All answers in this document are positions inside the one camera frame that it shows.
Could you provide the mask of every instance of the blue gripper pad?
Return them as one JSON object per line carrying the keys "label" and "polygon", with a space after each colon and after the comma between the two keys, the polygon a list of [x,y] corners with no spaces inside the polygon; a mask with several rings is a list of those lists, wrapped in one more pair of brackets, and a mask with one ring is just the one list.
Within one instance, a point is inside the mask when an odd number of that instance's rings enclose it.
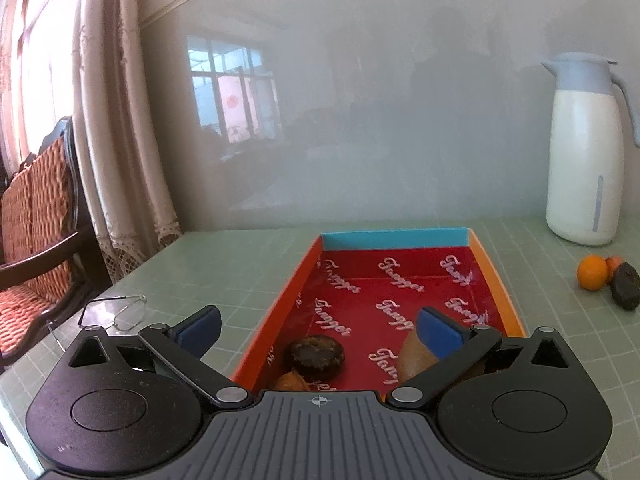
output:
{"label": "blue gripper pad", "polygon": [[189,316],[171,329],[172,339],[182,349],[200,359],[220,337],[222,316],[215,305]]}
{"label": "blue gripper pad", "polygon": [[415,333],[420,342],[442,360],[465,343],[463,332],[468,330],[462,327],[457,329],[452,326],[454,323],[430,307],[425,307],[418,312]]}

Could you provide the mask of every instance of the beige curtain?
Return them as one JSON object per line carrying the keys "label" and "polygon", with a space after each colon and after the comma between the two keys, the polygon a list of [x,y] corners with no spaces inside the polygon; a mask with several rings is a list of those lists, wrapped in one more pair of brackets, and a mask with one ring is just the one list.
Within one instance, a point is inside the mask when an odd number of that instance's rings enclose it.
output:
{"label": "beige curtain", "polygon": [[4,1],[0,29],[1,151],[4,168],[9,176],[18,171],[22,161],[29,155],[22,117],[20,114],[14,114],[15,101],[20,99],[20,60],[17,50],[18,40],[24,28],[22,1]]}
{"label": "beige curtain", "polygon": [[78,163],[116,282],[180,235],[151,123],[137,0],[81,0],[74,36]]}

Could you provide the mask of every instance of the tangerine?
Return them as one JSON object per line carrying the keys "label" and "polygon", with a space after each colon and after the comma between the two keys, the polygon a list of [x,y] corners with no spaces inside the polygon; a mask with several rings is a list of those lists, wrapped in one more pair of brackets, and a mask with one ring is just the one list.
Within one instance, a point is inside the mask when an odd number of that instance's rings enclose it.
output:
{"label": "tangerine", "polygon": [[607,263],[607,283],[611,283],[613,280],[613,273],[616,272],[616,269],[620,266],[620,264],[625,263],[621,256],[610,256],[606,260]]}
{"label": "tangerine", "polygon": [[575,273],[578,283],[586,290],[600,290],[607,283],[609,267],[603,257],[597,254],[585,256]]}

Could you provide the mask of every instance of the eyeglasses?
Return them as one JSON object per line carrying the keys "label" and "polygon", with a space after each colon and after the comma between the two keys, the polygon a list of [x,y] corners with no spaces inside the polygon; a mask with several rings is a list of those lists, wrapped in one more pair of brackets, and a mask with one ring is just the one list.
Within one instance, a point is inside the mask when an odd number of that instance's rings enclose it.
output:
{"label": "eyeglasses", "polygon": [[[113,327],[116,330],[115,335],[122,335],[142,322],[146,312],[145,305],[146,296],[144,294],[89,300],[80,314],[78,326],[86,328],[91,325],[99,325],[105,330]],[[55,332],[56,326],[49,321],[47,329],[56,344],[65,352],[66,347]]]}

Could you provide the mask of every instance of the wall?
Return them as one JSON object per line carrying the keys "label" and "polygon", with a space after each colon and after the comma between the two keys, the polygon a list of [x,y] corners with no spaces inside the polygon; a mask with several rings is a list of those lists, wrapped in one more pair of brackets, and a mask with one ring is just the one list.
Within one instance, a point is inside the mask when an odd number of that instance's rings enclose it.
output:
{"label": "wall", "polygon": [[[640,0],[190,0],[143,28],[154,125],[189,229],[542,214],[555,80],[616,59],[640,103]],[[282,132],[230,149],[198,123],[186,37],[260,48]],[[623,207],[640,212],[625,128]]]}

